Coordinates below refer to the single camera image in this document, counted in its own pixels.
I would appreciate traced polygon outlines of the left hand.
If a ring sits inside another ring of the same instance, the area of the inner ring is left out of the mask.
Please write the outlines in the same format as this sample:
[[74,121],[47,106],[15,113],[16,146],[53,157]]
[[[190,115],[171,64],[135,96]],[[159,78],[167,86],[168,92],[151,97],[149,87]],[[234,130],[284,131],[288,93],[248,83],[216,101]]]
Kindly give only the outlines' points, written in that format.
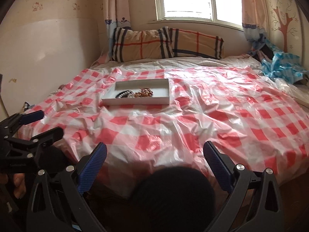
[[[10,181],[7,174],[0,174],[1,185],[7,185]],[[12,179],[14,183],[14,196],[17,199],[21,199],[26,193],[25,175],[23,173],[17,173],[13,175]]]

